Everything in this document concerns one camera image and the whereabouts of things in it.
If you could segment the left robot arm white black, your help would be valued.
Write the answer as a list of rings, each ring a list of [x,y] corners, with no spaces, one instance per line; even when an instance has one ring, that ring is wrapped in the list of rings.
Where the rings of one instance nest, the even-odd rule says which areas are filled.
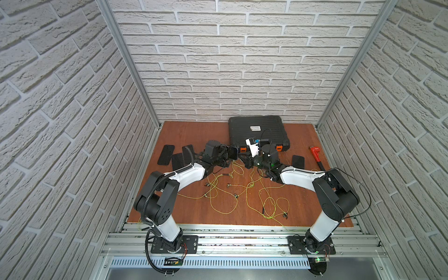
[[[172,217],[178,192],[212,174],[216,166],[227,168],[238,158],[237,148],[214,140],[208,141],[198,155],[189,147],[184,150],[187,165],[168,173],[151,173],[134,202],[141,222],[149,226],[149,233],[160,238],[171,253],[183,245],[183,230]]]

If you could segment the black smartphone blue edge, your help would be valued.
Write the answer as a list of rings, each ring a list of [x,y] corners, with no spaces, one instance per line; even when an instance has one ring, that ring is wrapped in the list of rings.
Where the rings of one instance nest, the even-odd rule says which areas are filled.
[[[305,158],[299,155],[292,156],[292,166],[296,169],[304,169],[305,168]]]

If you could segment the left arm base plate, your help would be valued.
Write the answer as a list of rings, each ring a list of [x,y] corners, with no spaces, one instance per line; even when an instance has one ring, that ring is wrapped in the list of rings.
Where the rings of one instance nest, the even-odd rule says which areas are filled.
[[[155,237],[152,241],[150,252],[152,254],[196,254],[198,247],[197,235],[183,235],[174,241],[167,241],[162,237]]]

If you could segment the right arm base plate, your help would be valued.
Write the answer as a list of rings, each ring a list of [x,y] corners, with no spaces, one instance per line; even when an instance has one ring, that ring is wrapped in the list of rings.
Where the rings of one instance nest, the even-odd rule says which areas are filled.
[[[328,237],[324,241],[316,241],[313,236],[300,236],[294,234],[287,237],[288,247],[290,254],[323,254],[323,255],[335,255],[335,245],[331,237]]]

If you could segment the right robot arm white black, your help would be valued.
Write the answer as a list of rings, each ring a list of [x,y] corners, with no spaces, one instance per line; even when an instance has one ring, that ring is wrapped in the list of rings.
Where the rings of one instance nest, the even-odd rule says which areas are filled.
[[[329,245],[330,237],[343,219],[359,204],[359,196],[336,169],[310,171],[280,162],[277,147],[267,141],[246,140],[247,163],[265,171],[279,184],[298,186],[315,192],[322,211],[302,241],[310,254]]]

